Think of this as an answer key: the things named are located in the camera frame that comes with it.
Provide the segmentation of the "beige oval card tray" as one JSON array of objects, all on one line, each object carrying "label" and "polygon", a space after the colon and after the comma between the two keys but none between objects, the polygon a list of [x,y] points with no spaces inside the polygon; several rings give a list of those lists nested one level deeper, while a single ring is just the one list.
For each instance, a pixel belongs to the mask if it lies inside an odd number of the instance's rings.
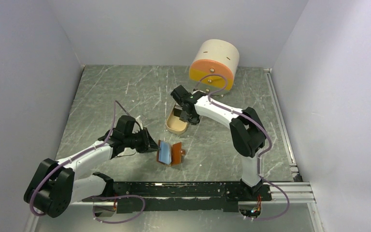
[{"label": "beige oval card tray", "polygon": [[165,122],[166,129],[174,134],[183,134],[187,127],[188,122],[180,119],[182,108],[178,104],[174,104]]}]

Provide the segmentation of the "brown leather card holder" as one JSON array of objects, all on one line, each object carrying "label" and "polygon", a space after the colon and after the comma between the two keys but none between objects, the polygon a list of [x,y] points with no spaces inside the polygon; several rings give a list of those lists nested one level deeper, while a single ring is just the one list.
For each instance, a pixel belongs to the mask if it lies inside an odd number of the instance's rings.
[{"label": "brown leather card holder", "polygon": [[158,140],[159,150],[157,151],[156,161],[166,166],[181,164],[186,155],[182,142],[169,144],[163,140]]}]

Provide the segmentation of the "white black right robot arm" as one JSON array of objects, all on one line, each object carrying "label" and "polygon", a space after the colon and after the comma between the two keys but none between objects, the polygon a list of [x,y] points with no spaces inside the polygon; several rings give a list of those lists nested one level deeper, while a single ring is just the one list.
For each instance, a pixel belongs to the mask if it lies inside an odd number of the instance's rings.
[{"label": "white black right robot arm", "polygon": [[230,131],[235,150],[241,156],[243,174],[241,177],[242,196],[253,200],[260,193],[263,180],[260,177],[260,164],[257,152],[270,140],[256,111],[233,108],[217,102],[208,94],[196,90],[188,92],[179,85],[171,92],[172,98],[181,107],[180,120],[191,125],[200,123],[200,117],[210,118]]}]

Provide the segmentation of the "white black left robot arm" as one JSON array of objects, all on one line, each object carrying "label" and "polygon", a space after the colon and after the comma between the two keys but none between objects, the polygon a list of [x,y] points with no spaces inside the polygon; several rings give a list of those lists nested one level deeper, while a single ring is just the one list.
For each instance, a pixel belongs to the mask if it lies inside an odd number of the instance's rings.
[{"label": "white black left robot arm", "polygon": [[44,159],[23,197],[31,212],[39,217],[56,218],[71,203],[88,198],[108,201],[116,196],[111,177],[99,172],[86,178],[82,178],[82,175],[94,166],[116,158],[127,148],[137,153],[159,151],[148,129],[140,127],[134,131],[135,125],[140,125],[138,120],[123,115],[117,121],[112,121],[105,135],[86,149],[59,160]]}]

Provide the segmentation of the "round mini drawer cabinet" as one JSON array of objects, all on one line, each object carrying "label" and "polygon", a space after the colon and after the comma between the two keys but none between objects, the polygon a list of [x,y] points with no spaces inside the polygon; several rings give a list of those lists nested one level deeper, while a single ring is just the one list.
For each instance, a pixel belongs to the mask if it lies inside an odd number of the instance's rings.
[{"label": "round mini drawer cabinet", "polygon": [[220,90],[227,94],[234,84],[240,54],[231,43],[209,39],[202,43],[188,71],[189,79],[198,83],[197,89],[207,93]]}]

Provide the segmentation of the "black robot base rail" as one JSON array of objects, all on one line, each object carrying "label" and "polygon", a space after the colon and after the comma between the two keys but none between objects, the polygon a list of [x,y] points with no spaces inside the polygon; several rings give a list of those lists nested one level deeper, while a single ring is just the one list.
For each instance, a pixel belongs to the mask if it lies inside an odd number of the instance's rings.
[{"label": "black robot base rail", "polygon": [[271,201],[269,185],[256,190],[242,181],[123,182],[115,181],[108,196],[116,200],[117,213],[145,211],[222,210],[238,212],[243,202]]}]

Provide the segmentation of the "aluminium frame rail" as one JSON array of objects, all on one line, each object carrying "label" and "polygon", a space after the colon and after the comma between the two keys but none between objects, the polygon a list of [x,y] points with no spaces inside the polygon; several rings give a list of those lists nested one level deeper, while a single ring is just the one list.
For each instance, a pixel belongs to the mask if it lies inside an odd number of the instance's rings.
[{"label": "aluminium frame rail", "polygon": [[291,176],[293,178],[293,182],[290,183],[290,185],[292,185],[293,187],[293,190],[290,190],[288,192],[291,196],[293,196],[293,200],[291,201],[291,203],[292,204],[294,203],[307,204],[313,230],[315,232],[323,232],[324,227],[323,227],[322,220],[320,218],[320,214],[318,212],[316,199],[315,199],[311,184],[303,181],[300,175],[300,172],[298,170],[298,165],[297,165],[297,162],[294,156],[294,152],[292,150],[291,142],[288,136],[286,126],[285,126],[282,111],[281,111],[281,108],[278,102],[276,90],[274,88],[274,84],[271,79],[271,68],[264,68],[263,71],[267,79],[269,90],[271,92],[271,98],[272,98],[274,109],[277,115],[279,127],[281,129],[282,141],[284,143]]}]

